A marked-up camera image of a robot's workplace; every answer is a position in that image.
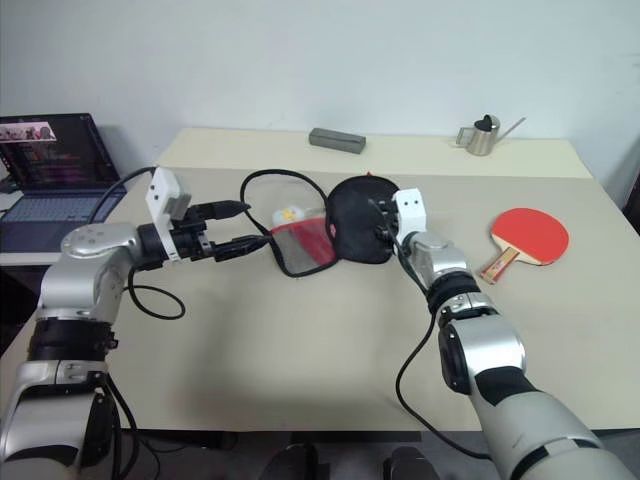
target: laptop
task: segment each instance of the laptop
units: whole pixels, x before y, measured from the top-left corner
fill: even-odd
[[[120,177],[88,113],[0,117],[0,158],[20,198],[0,218],[0,252],[59,252]],[[126,191],[98,211],[103,222]]]

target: laptop keyboard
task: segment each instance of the laptop keyboard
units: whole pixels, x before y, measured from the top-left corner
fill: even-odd
[[[119,199],[119,196],[107,198],[98,211],[96,221],[103,221]],[[89,218],[91,210],[98,200],[99,197],[23,197],[14,208],[4,215],[2,221],[84,222]]]

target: red fabric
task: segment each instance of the red fabric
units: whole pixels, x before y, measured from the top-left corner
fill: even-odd
[[[302,248],[318,265],[333,262],[336,258],[333,245],[327,237],[327,225],[324,217],[308,218],[295,223],[287,223],[271,230],[276,233],[290,230],[302,245]]]

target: ping pong paddle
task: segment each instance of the ping pong paddle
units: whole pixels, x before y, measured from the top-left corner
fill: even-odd
[[[502,254],[480,276],[494,284],[514,261],[548,265],[569,246],[569,234],[551,215],[532,208],[514,208],[500,214],[491,227]]]

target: paddle handle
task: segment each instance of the paddle handle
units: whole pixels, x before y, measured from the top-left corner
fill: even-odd
[[[500,276],[504,273],[504,270],[513,262],[520,254],[515,248],[507,247],[507,249],[500,254],[500,256],[485,268],[480,276],[483,280],[486,280],[491,285],[495,284]]]

